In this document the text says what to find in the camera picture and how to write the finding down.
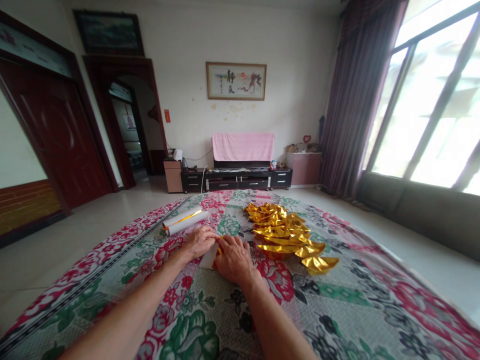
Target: door frame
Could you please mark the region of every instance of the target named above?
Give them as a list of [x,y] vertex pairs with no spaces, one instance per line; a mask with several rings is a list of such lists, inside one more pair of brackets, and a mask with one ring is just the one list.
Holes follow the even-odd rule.
[[[49,39],[48,37],[40,34],[39,32],[35,31],[34,29],[26,26],[22,22],[18,21],[17,19],[13,18],[12,16],[8,15],[7,13],[3,12],[0,10],[0,22],[14,28],[15,30],[27,35],[28,37],[38,41],[39,43],[45,45],[46,47],[62,54],[67,63],[68,67],[71,72],[71,78],[68,76],[64,76],[60,73],[57,73],[53,70],[47,69],[46,67],[37,65],[31,61],[28,61],[22,57],[16,56],[10,52],[7,52],[5,50],[0,49],[0,58],[6,60],[6,61],[11,61],[16,64],[19,64],[20,66],[23,66],[25,68],[34,70],[34,71],[41,71],[46,74],[49,74],[51,76],[67,80],[75,85],[75,89],[77,91],[78,95],[78,100],[80,106],[84,110],[84,115],[86,119],[86,125],[90,131],[91,139],[94,145],[94,150],[95,153],[98,157],[98,160],[100,162],[100,166],[102,168],[103,175],[105,176],[106,182],[108,184],[109,190],[112,193],[116,193],[120,191],[119,185],[117,183],[117,180],[115,178],[115,174],[113,172],[112,166],[110,164],[110,160],[107,155],[107,151],[105,150],[104,146],[104,141],[102,139],[102,135],[100,134],[100,130],[97,124],[97,120],[94,115],[94,111],[92,109],[92,105],[90,103],[90,98],[87,93],[87,89],[85,87],[84,80],[82,78],[82,74],[80,72],[80,67],[79,63],[77,62],[77,57],[75,54],[68,50],[67,48],[57,44],[53,40]],[[0,88],[3,91],[3,94],[5,95],[8,103],[10,104],[13,112],[15,113],[18,122],[20,123],[21,128],[23,129],[27,139],[29,140],[33,151],[35,152],[35,155],[38,158],[38,161],[40,162],[43,170],[45,171],[45,174],[48,178],[48,180],[51,183],[51,186],[53,188],[53,191],[55,192],[55,195],[58,199],[58,202],[60,203],[63,211],[67,215],[72,214],[72,210],[69,208],[67,205],[67,202],[65,200],[64,195],[60,191],[59,184],[55,180],[53,176],[53,171],[50,169],[50,166],[48,165],[45,157],[42,154],[42,151],[40,150],[40,147],[37,143],[37,140],[33,136],[33,133],[30,131],[30,128],[26,121],[23,119],[22,114],[20,111],[17,109],[17,106],[15,104],[15,101],[13,97],[10,94],[10,90],[7,88],[6,84],[4,81],[0,78]]]
[[112,99],[118,100],[122,103],[128,104],[131,106],[131,112],[133,113],[133,118],[135,119],[136,133],[138,135],[138,142],[140,143],[141,153],[143,155],[143,162],[145,163],[146,173],[148,175],[153,175],[152,159],[150,158],[150,149],[147,143],[147,138],[145,136],[144,125],[142,124],[142,117],[140,115],[139,105],[137,104],[137,94],[135,89],[130,85],[124,83],[121,80],[115,80],[117,84],[127,89],[131,96],[132,102],[125,100],[121,97],[110,94]]
[[167,157],[167,138],[165,136],[162,110],[152,60],[133,56],[84,55],[83,61],[88,77],[90,78],[91,86],[93,87],[103,123],[105,124],[105,130],[110,140],[123,186],[125,189],[130,189],[136,185],[135,179],[125,151],[117,115],[110,100],[111,94],[109,93],[109,89],[111,83],[117,81],[118,78],[123,75],[137,76],[147,83],[155,96],[156,112],[158,114],[163,147],[165,148],[163,154],[164,157]]

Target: gold foil paper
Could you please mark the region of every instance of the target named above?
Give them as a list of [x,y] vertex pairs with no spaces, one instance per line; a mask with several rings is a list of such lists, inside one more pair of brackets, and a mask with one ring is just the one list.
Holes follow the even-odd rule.
[[318,256],[324,252],[325,246],[326,246],[324,242],[316,243],[315,245],[316,246],[308,246],[308,245],[303,246],[297,251],[295,251],[295,255],[303,259],[303,258],[309,258],[312,256]]
[[310,229],[296,212],[288,214],[283,207],[272,203],[263,206],[249,203],[245,211],[254,223],[255,237],[265,243],[258,247],[269,259],[283,261],[295,254],[311,275],[326,274],[338,264],[336,257],[319,256],[326,244],[309,240]]
[[340,259],[338,257],[312,256],[304,258],[301,263],[311,275],[324,275],[333,269]]
[[282,246],[282,245],[258,245],[258,247],[265,251],[270,251],[279,254],[293,254],[300,248],[298,246]]

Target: curtain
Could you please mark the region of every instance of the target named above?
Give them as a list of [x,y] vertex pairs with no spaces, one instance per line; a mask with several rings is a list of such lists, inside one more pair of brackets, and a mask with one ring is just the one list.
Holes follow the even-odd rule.
[[354,200],[379,93],[407,0],[350,0],[345,10],[322,140],[320,184]]

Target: brick wall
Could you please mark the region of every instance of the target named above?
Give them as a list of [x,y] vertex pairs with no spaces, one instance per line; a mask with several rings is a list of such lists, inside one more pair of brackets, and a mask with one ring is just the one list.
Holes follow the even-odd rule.
[[47,179],[0,189],[0,236],[61,210]]

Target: framed painting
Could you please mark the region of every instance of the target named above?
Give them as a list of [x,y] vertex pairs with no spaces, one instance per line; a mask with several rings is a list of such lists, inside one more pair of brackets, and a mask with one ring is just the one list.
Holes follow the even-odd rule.
[[133,116],[123,115],[123,123],[125,124],[125,130],[137,131],[137,125],[135,124],[135,119]]
[[266,77],[267,65],[207,62],[208,98],[263,101]]
[[135,14],[73,10],[87,54],[145,56]]

